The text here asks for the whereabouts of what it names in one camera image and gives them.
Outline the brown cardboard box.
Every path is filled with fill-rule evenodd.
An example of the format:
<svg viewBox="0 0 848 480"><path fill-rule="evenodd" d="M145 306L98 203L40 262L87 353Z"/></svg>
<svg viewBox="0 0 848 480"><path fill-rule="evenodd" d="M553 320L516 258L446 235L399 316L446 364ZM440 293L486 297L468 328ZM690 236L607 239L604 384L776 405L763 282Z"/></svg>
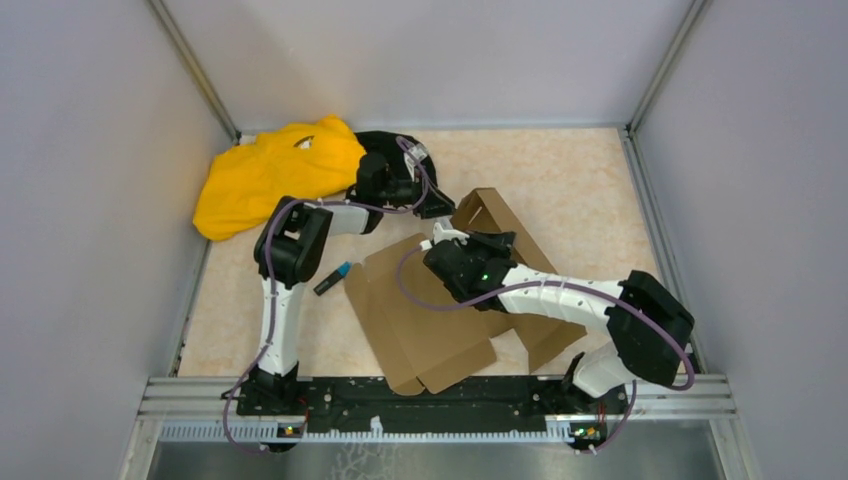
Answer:
<svg viewBox="0 0 848 480"><path fill-rule="evenodd" d="M497 364L507 375L534 373L586 337L582 326L540 315L453 309L422 253L412 251L432 227L411 214L385 216L344 282L392 392L440 393Z"/></svg>

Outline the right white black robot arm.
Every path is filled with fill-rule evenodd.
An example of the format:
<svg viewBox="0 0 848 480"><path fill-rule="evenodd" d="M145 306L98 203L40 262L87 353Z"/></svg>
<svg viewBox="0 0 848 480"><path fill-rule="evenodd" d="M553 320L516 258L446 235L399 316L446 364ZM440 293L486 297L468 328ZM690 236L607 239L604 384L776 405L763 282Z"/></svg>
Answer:
<svg viewBox="0 0 848 480"><path fill-rule="evenodd" d="M623 280L585 280L543 272L512 257L512 232L436 230L418 248L422 263L454 304L509 315L537 315L603 333L608 340L578 354L563 377L563 398L590 411L611 390L642 380L670 390L694 384L685 348L694 319L651 274L633 270Z"/></svg>

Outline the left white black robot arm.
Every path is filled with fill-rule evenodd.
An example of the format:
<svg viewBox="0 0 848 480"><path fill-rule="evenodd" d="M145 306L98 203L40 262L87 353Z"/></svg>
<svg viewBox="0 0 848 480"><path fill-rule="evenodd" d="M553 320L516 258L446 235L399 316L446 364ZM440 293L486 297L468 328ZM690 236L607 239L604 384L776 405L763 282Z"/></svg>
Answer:
<svg viewBox="0 0 848 480"><path fill-rule="evenodd" d="M355 183L341 200L279 200L254 247L263 288L261 340L256 358L231 391L239 414L285 414L299 406L301 301L328 238L367 235L385 215L452 214L455 205L440 192L433 172L429 152L413 144L397 159L379 152L363 156Z"/></svg>

